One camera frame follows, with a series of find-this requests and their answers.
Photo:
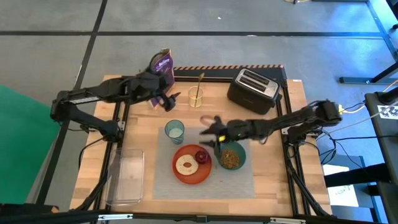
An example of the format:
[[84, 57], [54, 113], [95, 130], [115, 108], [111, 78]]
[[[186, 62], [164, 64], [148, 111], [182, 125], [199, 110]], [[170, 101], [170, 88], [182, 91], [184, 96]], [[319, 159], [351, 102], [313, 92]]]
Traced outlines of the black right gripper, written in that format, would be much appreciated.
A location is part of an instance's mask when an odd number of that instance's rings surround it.
[[[248, 139], [253, 134], [253, 127], [250, 121], [236, 119], [227, 122], [225, 126], [219, 116], [201, 116], [200, 122], [207, 127], [200, 134], [217, 135], [217, 140], [219, 142], [230, 142]], [[200, 141], [200, 144], [216, 149], [220, 147], [219, 142], [215, 140], [209, 140]]]

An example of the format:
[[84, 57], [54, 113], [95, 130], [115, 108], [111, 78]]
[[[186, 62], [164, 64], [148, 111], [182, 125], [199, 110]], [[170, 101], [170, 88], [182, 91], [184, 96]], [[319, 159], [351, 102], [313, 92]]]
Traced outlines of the clear yellow-tinted glass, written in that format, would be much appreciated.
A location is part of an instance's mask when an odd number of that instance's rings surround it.
[[203, 90], [198, 86], [192, 86], [188, 91], [188, 104], [192, 108], [198, 108], [202, 105]]

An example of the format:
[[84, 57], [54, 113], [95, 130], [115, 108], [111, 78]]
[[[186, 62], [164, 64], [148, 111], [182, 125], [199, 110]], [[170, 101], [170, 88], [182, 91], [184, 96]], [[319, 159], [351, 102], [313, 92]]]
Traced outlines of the dark red toy fruit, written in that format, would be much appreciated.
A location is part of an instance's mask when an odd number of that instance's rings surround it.
[[199, 164], [206, 164], [210, 156], [206, 150], [199, 150], [195, 154], [195, 160]]

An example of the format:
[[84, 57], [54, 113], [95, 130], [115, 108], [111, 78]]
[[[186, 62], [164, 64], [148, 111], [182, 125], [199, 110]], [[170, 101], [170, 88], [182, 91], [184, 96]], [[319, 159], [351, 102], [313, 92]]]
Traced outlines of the brown cereal heap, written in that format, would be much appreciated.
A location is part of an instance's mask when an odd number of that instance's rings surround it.
[[236, 169], [240, 165], [239, 155], [230, 149], [224, 150], [221, 154], [220, 164], [225, 169]]

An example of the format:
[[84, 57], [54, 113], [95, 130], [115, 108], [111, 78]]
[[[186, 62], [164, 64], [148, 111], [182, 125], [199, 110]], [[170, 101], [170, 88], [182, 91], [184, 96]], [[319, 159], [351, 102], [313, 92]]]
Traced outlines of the teal plastic cup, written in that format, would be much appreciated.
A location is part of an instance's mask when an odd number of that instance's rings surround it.
[[183, 123], [177, 119], [170, 120], [165, 125], [165, 134], [170, 138], [174, 144], [183, 143], [183, 135], [185, 131], [185, 126]]

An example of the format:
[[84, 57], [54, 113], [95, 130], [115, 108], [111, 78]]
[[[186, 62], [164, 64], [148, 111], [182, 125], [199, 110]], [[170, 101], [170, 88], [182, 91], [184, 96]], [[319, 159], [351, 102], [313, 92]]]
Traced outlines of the green bowl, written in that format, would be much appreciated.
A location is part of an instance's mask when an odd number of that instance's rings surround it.
[[240, 145], [240, 143], [238, 143], [238, 142], [229, 142], [229, 143], [225, 143], [225, 144], [220, 144], [219, 148], [213, 149], [214, 155], [215, 155], [218, 163], [220, 164], [222, 152], [227, 149], [230, 149], [239, 155], [240, 165], [236, 169], [226, 169], [226, 170], [238, 170], [238, 169], [242, 168], [242, 166], [246, 162], [246, 151], [242, 147], [242, 145]]

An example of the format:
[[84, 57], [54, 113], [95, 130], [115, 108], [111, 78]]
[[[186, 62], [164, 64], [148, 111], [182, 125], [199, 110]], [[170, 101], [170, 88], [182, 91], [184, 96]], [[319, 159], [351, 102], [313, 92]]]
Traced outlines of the orange plate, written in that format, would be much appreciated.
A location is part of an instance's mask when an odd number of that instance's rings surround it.
[[[195, 154], [197, 152], [203, 152], [206, 156], [207, 159], [204, 163], [198, 163], [198, 169], [196, 172], [190, 175], [183, 175], [178, 172], [177, 170], [177, 161], [180, 157], [185, 156], [185, 155], [190, 155], [193, 158], [195, 158]], [[203, 181], [205, 181], [212, 170], [212, 158], [210, 157], [210, 154], [208, 151], [196, 144], [189, 144], [186, 146], [181, 147], [175, 154], [172, 160], [172, 170], [174, 172], [174, 175], [176, 178], [183, 182], [184, 184], [189, 184], [189, 185], [195, 185], [195, 184], [200, 184]]]

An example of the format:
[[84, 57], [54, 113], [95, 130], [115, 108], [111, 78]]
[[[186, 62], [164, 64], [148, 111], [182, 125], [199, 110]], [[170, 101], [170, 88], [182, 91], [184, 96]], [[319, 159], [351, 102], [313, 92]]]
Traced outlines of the black and silver toaster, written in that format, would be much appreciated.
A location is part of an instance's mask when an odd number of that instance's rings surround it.
[[242, 68], [231, 81], [227, 97], [247, 110], [265, 115], [280, 98], [281, 84], [248, 68]]

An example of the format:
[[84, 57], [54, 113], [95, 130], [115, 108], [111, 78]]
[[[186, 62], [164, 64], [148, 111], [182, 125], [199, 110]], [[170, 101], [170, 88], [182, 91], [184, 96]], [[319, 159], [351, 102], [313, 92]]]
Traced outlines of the orange black hazard tape strip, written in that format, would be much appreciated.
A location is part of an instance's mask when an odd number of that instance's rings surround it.
[[185, 67], [174, 67], [174, 70], [226, 70], [226, 69], [263, 69], [263, 68], [283, 68], [283, 65], [278, 64], [267, 64], [267, 65], [209, 65], [209, 66], [185, 66]]

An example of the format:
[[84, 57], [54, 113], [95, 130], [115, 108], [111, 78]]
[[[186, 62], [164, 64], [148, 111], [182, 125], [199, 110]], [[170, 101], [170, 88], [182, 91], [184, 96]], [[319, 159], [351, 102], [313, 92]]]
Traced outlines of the clear plastic container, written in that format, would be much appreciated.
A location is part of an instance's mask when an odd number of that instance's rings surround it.
[[143, 198], [144, 152], [134, 148], [112, 151], [108, 166], [105, 204], [126, 207]]

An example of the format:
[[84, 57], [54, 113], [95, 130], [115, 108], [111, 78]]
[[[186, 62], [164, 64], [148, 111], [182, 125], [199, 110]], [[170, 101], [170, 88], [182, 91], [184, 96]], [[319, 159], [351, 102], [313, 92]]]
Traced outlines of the white paper sheet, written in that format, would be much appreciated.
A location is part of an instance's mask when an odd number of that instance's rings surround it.
[[[348, 167], [336, 165], [323, 165], [325, 175], [337, 174], [349, 171]], [[331, 205], [359, 207], [354, 185], [342, 185], [337, 187], [327, 187]]]

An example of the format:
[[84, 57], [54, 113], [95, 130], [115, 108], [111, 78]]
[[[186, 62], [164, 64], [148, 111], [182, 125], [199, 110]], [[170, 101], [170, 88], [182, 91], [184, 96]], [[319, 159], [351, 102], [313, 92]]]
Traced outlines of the green floor mat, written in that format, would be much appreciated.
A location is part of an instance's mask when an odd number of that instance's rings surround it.
[[0, 203], [22, 204], [60, 126], [50, 108], [0, 85]]

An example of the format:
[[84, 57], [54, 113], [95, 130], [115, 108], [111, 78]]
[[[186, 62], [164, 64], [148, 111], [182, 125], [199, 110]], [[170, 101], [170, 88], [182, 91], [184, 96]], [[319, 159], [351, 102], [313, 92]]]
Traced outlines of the black rig crossbar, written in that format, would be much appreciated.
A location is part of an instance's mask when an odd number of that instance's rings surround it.
[[69, 212], [26, 213], [22, 215], [6, 214], [0, 216], [0, 224], [81, 224], [86, 222], [109, 220], [174, 220], [208, 222], [263, 222], [283, 224], [382, 224], [356, 220], [339, 219], [333, 216], [296, 215], [293, 217], [265, 216], [227, 216], [227, 215], [181, 215], [157, 213], [111, 213], [108, 210], [70, 210]]

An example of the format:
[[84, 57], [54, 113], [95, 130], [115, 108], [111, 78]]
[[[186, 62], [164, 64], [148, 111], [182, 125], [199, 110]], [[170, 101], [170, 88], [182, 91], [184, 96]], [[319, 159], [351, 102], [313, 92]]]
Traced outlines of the black side table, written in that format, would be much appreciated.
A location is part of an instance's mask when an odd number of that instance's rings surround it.
[[365, 105], [389, 177], [377, 187], [389, 224], [398, 224], [398, 86], [387, 92], [365, 94]]

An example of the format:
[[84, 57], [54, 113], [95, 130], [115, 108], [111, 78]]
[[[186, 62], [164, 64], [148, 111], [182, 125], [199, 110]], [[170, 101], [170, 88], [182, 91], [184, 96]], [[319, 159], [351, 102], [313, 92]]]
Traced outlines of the black floor stand rail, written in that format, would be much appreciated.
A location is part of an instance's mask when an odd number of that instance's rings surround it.
[[371, 4], [370, 0], [366, 1], [366, 5], [376, 23], [377, 28], [381, 33], [383, 41], [387, 45], [387, 48], [389, 49], [392, 58], [395, 60], [395, 62], [374, 77], [339, 77], [338, 82], [340, 84], [387, 85], [388, 83], [393, 82], [392, 76], [398, 74], [398, 51], [394, 47], [392, 40], [389, 37], [389, 34], [383, 27], [382, 22], [379, 16], [377, 15], [377, 12], [375, 11], [373, 5]]

